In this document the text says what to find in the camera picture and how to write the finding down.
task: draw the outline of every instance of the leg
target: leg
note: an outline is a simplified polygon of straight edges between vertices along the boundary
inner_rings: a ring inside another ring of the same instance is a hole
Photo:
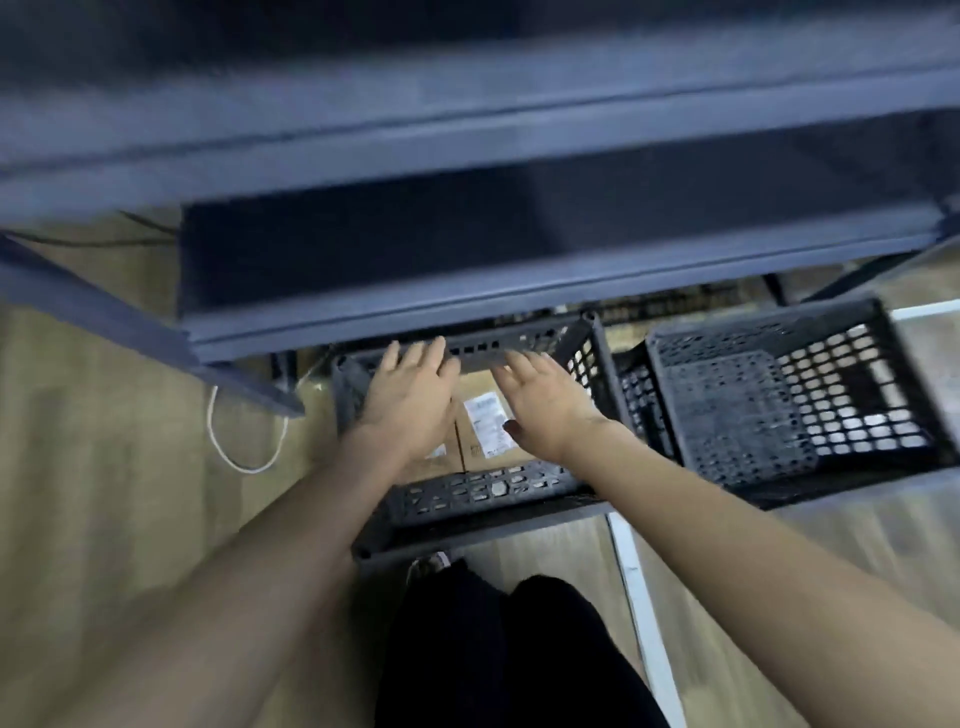
[[[462,561],[411,584],[387,647],[377,728],[504,725],[505,598]]]
[[[565,581],[534,576],[505,610],[516,725],[667,728],[597,611]]]

